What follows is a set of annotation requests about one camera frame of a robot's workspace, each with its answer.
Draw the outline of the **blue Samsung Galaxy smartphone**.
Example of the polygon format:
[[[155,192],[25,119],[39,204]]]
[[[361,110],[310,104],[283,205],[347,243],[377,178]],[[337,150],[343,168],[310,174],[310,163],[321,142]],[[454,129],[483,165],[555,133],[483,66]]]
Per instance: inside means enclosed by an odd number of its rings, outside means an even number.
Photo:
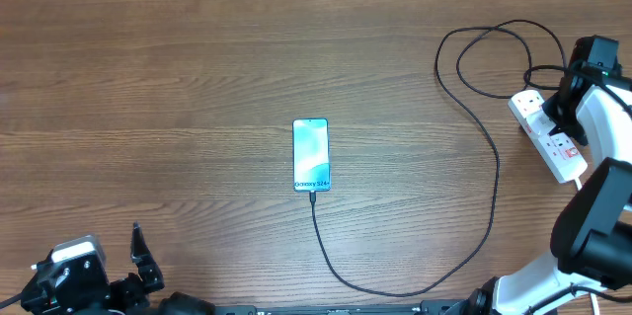
[[[292,122],[293,188],[296,192],[325,192],[331,186],[329,124],[325,118]]]

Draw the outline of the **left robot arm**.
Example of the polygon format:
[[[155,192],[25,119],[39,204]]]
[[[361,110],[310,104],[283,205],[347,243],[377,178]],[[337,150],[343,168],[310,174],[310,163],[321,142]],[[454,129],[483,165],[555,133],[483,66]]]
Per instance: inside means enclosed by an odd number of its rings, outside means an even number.
[[[34,265],[35,274],[19,295],[21,307],[39,315],[214,315],[216,307],[175,292],[153,306],[149,295],[165,287],[162,272],[135,223],[130,241],[135,273],[110,281],[97,236],[56,245]]]

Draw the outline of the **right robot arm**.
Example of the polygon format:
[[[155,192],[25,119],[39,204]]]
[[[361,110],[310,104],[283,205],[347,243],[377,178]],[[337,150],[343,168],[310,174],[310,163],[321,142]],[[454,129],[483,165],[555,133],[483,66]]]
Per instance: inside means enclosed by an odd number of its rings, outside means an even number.
[[[521,270],[493,277],[451,314],[554,314],[584,295],[614,303],[631,283],[631,81],[619,43],[601,36],[576,41],[554,94],[535,90],[508,106],[560,183],[577,192],[558,216],[547,252]]]

